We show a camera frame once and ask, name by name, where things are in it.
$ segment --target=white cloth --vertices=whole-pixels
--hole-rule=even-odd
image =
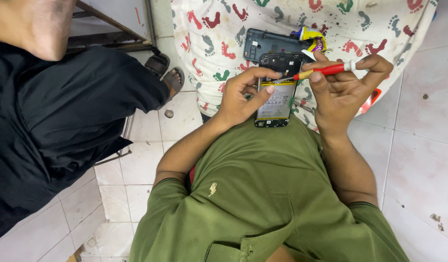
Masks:
[[[422,43],[437,5],[436,0],[172,1],[177,51],[192,72],[188,78],[198,108],[207,116],[219,109],[225,81],[257,65],[243,58],[249,28],[288,35],[303,25],[317,27],[326,32],[326,56],[334,61],[383,56],[395,66],[378,87],[380,99]],[[355,74],[361,78],[366,71]],[[299,83],[295,98],[292,113],[317,131],[308,81]]]

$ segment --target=phone battery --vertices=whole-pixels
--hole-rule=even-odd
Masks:
[[[287,119],[290,115],[291,100],[295,93],[297,81],[287,81],[280,84],[262,82],[261,88],[274,86],[274,93],[268,101],[258,109],[256,120]]]

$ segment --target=screwdriver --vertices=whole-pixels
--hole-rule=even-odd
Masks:
[[[321,74],[329,75],[329,74],[337,74],[337,73],[341,73],[341,72],[345,72],[345,71],[355,71],[355,60],[350,60],[350,62],[343,63],[343,64],[326,66],[325,68],[315,68],[312,70],[298,73],[292,77],[276,80],[276,81],[274,81],[274,83],[281,83],[281,82],[288,81],[288,80],[308,79],[310,74],[313,72],[320,72]]]

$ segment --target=green t-shirt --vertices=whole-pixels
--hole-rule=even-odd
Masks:
[[[233,127],[196,164],[190,195],[176,179],[153,188],[130,261],[263,262],[282,244],[299,262],[408,261],[376,206],[339,201],[319,151],[296,117]]]

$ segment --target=smartphone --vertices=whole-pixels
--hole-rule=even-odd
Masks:
[[[313,39],[300,41],[297,36],[271,33],[254,28],[247,30],[244,58],[259,61],[266,53],[301,52],[313,44]]]
[[[260,67],[270,68],[283,74],[282,78],[297,74],[305,63],[312,61],[302,52],[263,54]],[[290,110],[293,104],[297,81],[285,81],[275,84],[274,79],[260,78],[258,91],[266,86],[274,86],[274,93],[256,112],[256,127],[283,127],[289,123]]]

